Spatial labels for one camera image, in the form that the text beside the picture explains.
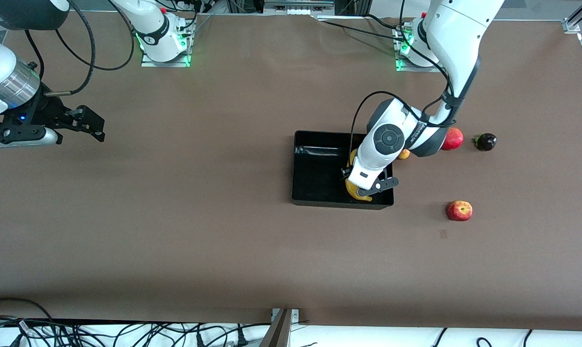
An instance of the black tray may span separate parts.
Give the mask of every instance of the black tray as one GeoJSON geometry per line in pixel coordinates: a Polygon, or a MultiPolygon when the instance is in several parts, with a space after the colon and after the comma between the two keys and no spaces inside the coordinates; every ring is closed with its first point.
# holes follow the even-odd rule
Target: black tray
{"type": "MultiPolygon", "coordinates": [[[[359,147],[365,134],[353,135],[353,148],[359,147]]],[[[349,133],[295,132],[293,157],[293,204],[300,206],[344,207],[381,210],[394,204],[394,191],[372,195],[372,201],[353,199],[342,179],[340,169],[349,156],[349,133]]],[[[392,176],[392,165],[387,167],[392,176]]]]}

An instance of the black plastic bin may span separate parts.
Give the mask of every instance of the black plastic bin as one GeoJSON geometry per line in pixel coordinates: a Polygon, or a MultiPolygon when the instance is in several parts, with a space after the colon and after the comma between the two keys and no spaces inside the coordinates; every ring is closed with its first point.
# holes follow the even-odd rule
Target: black plastic bin
{"type": "MultiPolygon", "coordinates": [[[[353,199],[342,179],[341,169],[349,156],[349,133],[295,132],[293,157],[293,204],[300,206],[343,207],[380,210],[394,204],[394,190],[372,195],[372,201],[353,199]]],[[[365,134],[353,135],[353,148],[365,134]]],[[[392,165],[387,167],[392,175],[392,165]]]]}

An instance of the metal leg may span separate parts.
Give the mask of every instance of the metal leg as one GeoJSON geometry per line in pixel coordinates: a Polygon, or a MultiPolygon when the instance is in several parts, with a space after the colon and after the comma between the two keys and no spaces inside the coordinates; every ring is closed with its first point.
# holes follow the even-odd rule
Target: metal leg
{"type": "Polygon", "coordinates": [[[274,310],[273,314],[275,319],[259,347],[288,347],[291,324],[297,323],[299,319],[298,310],[280,309],[278,313],[274,310]]]}
{"type": "Polygon", "coordinates": [[[580,32],[580,27],[578,24],[582,22],[582,5],[578,7],[573,13],[561,21],[563,25],[563,31],[567,34],[575,34],[580,32]]]}

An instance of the table surface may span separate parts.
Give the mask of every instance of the table surface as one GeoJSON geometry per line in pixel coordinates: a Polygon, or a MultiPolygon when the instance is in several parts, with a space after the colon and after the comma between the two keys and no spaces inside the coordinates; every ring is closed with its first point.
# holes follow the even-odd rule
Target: table surface
{"type": "MultiPolygon", "coordinates": [[[[96,63],[121,63],[119,16],[88,18],[96,63]]],[[[88,57],[76,16],[61,31],[88,57]]],[[[44,82],[78,86],[86,66],[33,34],[44,82]]],[[[23,33],[6,44],[35,60],[23,33]]],[[[96,71],[64,103],[103,116],[104,143],[63,132],[60,146],[0,150],[0,296],[58,318],[258,321],[299,307],[318,324],[582,330],[580,42],[558,22],[494,22],[481,55],[458,127],[497,134],[496,149],[467,140],[396,162],[382,211],[295,206],[290,189],[296,130],[347,132],[375,90],[415,106],[442,92],[438,73],[396,72],[390,40],[306,16],[217,16],[190,68],[96,71]],[[450,200],[473,218],[448,221],[450,200]]]]}

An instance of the dark purple fruit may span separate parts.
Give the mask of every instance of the dark purple fruit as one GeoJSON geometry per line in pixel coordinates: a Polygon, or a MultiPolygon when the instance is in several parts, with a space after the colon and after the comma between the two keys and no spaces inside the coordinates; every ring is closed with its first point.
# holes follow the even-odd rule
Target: dark purple fruit
{"type": "Polygon", "coordinates": [[[473,144],[480,151],[491,151],[496,145],[496,136],[490,133],[483,133],[473,139],[473,144]]]}

